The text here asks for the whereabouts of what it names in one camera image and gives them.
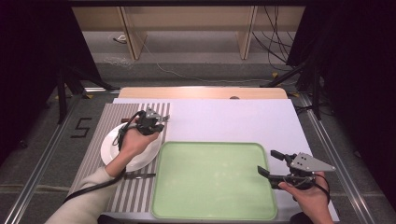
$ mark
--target floor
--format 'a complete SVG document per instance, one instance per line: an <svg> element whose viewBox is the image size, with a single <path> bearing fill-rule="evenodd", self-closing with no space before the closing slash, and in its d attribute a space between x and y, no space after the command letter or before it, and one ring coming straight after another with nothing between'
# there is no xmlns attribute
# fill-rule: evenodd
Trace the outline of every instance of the floor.
<svg viewBox="0 0 396 224"><path fill-rule="evenodd" d="M128 48L122 44L122 33L84 33L97 63L102 79L119 87L126 86L243 86L258 87L290 69L275 56L264 50L254 38L249 55L241 60L239 49L232 32L151 32L138 61L132 61ZM270 45L262 33L255 34L260 41ZM291 45L293 33L279 33L283 44ZM287 58L278 44L271 43L272 50L280 59ZM282 83L281 88L290 93L290 99L297 106L309 103L309 94L295 93L293 77ZM85 87L96 87L90 82ZM71 107L69 117L61 128L58 124L58 102L56 90L43 108L35 127L26 136L27 148L17 148L0 168L0 220L6 221L24 187L32 183L32 174L39 174L32 192L27 192L25 202L20 207L20 216L7 223L43 223L61 204L76 175L90 143L95 125L103 106L117 97L116 92L91 92L89 97L69 94ZM332 202L341 223L396 223L396 213L389 205L378 185L370 176L364 162L355 153L342 124L337 121L329 106L323 106L321 121L311 112L299 114L305 136L315 157L331 162L329 151L336 152L347 171L344 176L336 173L328 175L332 185ZM79 122L84 122L86 130L78 130ZM36 169L44 167L44 172ZM354 200L362 199L367 205L359 211Z"/></svg>

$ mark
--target gray carpet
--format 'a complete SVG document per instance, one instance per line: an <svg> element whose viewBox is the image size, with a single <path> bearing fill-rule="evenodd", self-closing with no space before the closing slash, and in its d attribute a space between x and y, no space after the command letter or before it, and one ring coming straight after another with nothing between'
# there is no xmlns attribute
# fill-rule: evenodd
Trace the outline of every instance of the gray carpet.
<svg viewBox="0 0 396 224"><path fill-rule="evenodd" d="M248 82L208 82L227 78L229 81L249 79L272 79L274 69L268 64L162 64L167 70L172 70L185 77L199 77L206 81L178 77L162 72L155 63L134 64L130 67L119 64L99 63L98 69L103 81L113 86L245 86L257 87L264 84L263 80ZM91 82L84 81L86 87L96 87ZM286 91L295 91L292 85L282 85ZM8 209L16 200L21 186L28 180L37 164L43 150L47 146L58 121L58 104L56 91L49 98L49 108L43 108L40 118L26 137L28 148L14 150L0 168L0 220L7 216ZM85 150L91 141L96 124L106 103L111 103L117 94L96 93L91 99L80 99L78 106L71 114L62 139L49 163L47 171L40 180L39 186L30 201L21 223L43 223L61 204L71 186ZM301 105L298 97L290 97ZM342 155L350 175L359 187L364 199L374 214L377 223L396 223L396 214L383 196L362 160L354 155L354 147L349 142L342 124L331 113L329 108L322 107L322 122L334 142L338 153ZM83 127L89 128L85 137L84 130L76 130L80 119ZM313 154L320 160L329 162L323 150L322 143L315 132L306 112L299 115L305 136ZM332 201L339 213L341 223L360 223L359 219L345 194L343 186L336 174L328 174L332 188Z"/></svg>

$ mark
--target sleeve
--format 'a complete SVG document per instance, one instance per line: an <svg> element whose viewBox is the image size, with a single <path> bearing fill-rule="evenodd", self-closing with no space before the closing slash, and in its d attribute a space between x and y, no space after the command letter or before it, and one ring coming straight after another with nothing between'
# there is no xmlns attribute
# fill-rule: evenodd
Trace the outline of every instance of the sleeve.
<svg viewBox="0 0 396 224"><path fill-rule="evenodd" d="M114 177L108 175L105 167L85 177L79 183L80 189L107 182ZM97 218L105 210L108 200L116 191L118 184L94 190L64 203L46 223L97 223Z"/></svg>

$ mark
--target plastic tray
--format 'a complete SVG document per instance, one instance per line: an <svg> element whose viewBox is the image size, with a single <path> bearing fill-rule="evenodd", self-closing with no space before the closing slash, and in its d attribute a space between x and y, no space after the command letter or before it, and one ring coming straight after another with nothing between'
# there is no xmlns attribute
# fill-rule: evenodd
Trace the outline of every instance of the plastic tray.
<svg viewBox="0 0 396 224"><path fill-rule="evenodd" d="M166 142L159 153L151 212L157 218L271 220L274 192L256 143Z"/></svg>

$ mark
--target white plate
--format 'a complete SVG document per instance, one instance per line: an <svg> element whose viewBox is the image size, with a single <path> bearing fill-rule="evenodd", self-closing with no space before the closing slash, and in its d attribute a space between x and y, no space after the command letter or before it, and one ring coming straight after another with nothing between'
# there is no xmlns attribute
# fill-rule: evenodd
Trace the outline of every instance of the white plate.
<svg viewBox="0 0 396 224"><path fill-rule="evenodd" d="M102 157L102 161L105 164L109 164L118 154L119 154L119 146L113 146L114 139L119 134L119 129L124 126L125 123L114 128L110 133L107 134L105 139L103 140L102 147L100 149L100 154ZM150 143L146 150L144 150L140 155L135 156L126 166L127 172L132 172L139 170L149 164L154 158L157 156L158 151L161 147L161 139L162 133L160 136Z"/></svg>

